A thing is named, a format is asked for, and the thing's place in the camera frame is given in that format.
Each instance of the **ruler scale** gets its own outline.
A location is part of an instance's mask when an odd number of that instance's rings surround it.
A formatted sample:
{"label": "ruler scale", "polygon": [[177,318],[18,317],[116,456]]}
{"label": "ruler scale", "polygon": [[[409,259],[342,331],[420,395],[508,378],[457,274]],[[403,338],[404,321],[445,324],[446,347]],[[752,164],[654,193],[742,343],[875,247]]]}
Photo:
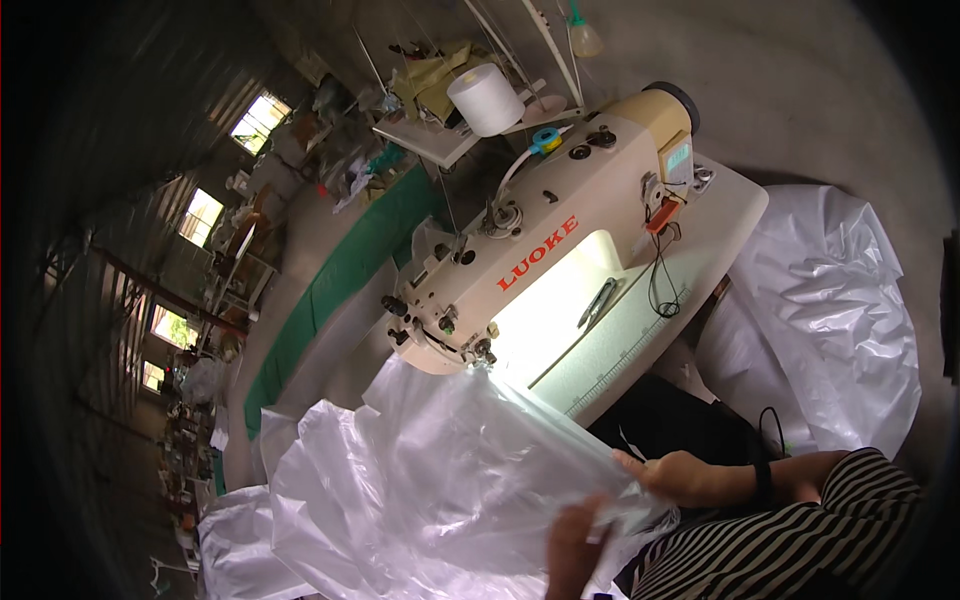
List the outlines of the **ruler scale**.
{"label": "ruler scale", "polygon": [[[686,302],[686,299],[690,297],[690,290],[684,286],[678,294],[680,305]],[[643,349],[656,337],[656,335],[663,329],[667,324],[667,319],[664,317],[658,317],[657,320],[650,325],[645,327],[642,330],[640,339],[636,341],[629,349],[620,353],[620,359],[617,360],[613,366],[607,370],[607,372],[598,375],[596,383],[590,387],[589,390],[579,398],[576,398],[576,401],[573,403],[570,408],[566,409],[564,413],[570,417],[574,418],[577,414],[580,413],[584,408],[589,406],[598,396],[603,394],[604,391],[610,387],[610,384],[621,374],[627,367],[634,362],[634,360],[643,352]]]}

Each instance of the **green strip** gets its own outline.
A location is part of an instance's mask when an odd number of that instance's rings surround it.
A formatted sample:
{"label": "green strip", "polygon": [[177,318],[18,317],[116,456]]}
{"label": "green strip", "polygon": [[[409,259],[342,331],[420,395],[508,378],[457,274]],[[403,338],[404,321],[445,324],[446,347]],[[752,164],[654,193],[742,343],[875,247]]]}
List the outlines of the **green strip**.
{"label": "green strip", "polygon": [[251,440],[260,432],[260,409],[276,404],[300,355],[333,311],[360,291],[388,258],[409,260],[414,229],[428,215],[444,213],[444,197],[419,165],[367,208],[307,286],[253,381],[244,403]]}

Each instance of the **black and white striped clothing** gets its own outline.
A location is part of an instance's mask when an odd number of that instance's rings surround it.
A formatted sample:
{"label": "black and white striped clothing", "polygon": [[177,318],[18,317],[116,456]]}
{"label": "black and white striped clothing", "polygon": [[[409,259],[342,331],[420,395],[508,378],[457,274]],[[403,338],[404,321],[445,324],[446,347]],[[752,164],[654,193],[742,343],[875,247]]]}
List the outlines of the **black and white striped clothing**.
{"label": "black and white striped clothing", "polygon": [[784,598],[817,570],[861,588],[903,535],[920,488],[879,451],[844,457],[822,504],[698,525],[647,550],[634,600]]}

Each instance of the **thread spool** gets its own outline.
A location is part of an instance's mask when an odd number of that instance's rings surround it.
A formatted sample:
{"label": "thread spool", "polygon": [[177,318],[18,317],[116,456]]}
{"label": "thread spool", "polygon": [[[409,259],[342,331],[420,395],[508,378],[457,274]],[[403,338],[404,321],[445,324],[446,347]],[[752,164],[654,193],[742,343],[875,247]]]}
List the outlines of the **thread spool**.
{"label": "thread spool", "polygon": [[446,95],[480,137],[499,135],[523,116],[523,103],[492,62],[474,67],[453,80]]}

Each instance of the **red clip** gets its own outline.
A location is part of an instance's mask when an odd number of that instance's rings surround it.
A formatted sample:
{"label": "red clip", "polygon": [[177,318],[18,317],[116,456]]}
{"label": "red clip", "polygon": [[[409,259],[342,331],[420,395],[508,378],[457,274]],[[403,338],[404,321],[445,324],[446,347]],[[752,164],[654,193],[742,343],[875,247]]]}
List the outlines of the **red clip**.
{"label": "red clip", "polygon": [[647,231],[650,233],[660,233],[660,230],[666,227],[666,224],[670,222],[673,215],[677,214],[678,210],[680,210],[679,202],[664,200],[663,205],[660,206],[660,210],[657,211],[657,214],[655,214],[650,220],[650,223],[647,224]]}

